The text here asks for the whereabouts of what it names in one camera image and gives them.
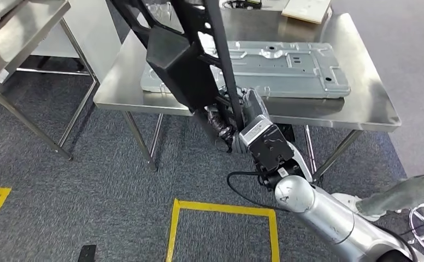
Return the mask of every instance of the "black cable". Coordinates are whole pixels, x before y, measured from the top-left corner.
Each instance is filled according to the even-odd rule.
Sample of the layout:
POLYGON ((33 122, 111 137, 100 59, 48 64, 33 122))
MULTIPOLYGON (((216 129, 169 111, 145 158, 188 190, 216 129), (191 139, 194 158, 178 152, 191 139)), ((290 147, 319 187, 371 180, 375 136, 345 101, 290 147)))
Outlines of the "black cable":
POLYGON ((375 226, 378 227, 379 229, 382 229, 384 232, 391 234, 393 237, 397 238, 400 242, 402 242, 407 247, 408 251, 410 251, 411 261, 418 262, 418 257, 416 256, 415 250, 411 247, 410 244, 408 244, 408 242, 406 242, 405 239, 403 239, 401 236, 399 236, 397 233, 395 233, 392 230, 381 227, 380 225, 375 225, 375 226))
POLYGON ((270 173, 270 172, 267 172, 267 173, 261 173, 261 172, 243 172, 243 171, 235 171, 235 172, 231 172, 231 173, 229 173, 228 175, 227 175, 227 184, 228 184, 228 186, 231 188, 231 190, 233 190, 236 194, 238 194, 240 197, 242 197, 242 198, 244 198, 245 200, 247 200, 247 201, 249 201, 249 202, 251 202, 251 203, 253 203, 253 204, 255 204, 255 205, 258 205, 258 206, 261 206, 261 207, 265 207, 265 208, 267 208, 267 209, 275 209, 275 210, 280 210, 280 211, 285 211, 285 212, 289 212, 288 210, 286 210, 286 209, 281 209, 281 208, 279 208, 279 207, 276 207, 276 206, 268 206, 268 205, 264 205, 264 204, 260 204, 260 203, 258 203, 258 202, 256 202, 256 201, 254 201, 254 200, 252 200, 252 199, 249 199, 248 197, 246 197, 245 195, 243 195, 243 194, 241 194, 241 192, 239 192, 238 190, 236 190, 232 185, 231 185, 231 183, 230 183, 230 181, 229 181, 229 179, 232 177, 232 176, 263 176, 263 175, 265 175, 265 174, 268 174, 268 173, 270 173))
POLYGON ((400 236, 403 236, 403 235, 405 235, 405 234, 408 234, 408 233, 412 232, 412 231, 413 231, 413 230, 415 230, 415 229, 422 228, 422 227, 424 227, 424 224, 423 224, 423 225, 419 225, 418 227, 416 227, 416 228, 414 228, 414 229, 410 229, 410 230, 407 230, 407 231, 405 231, 405 232, 403 232, 403 233, 400 233, 399 235, 400 235, 400 236))

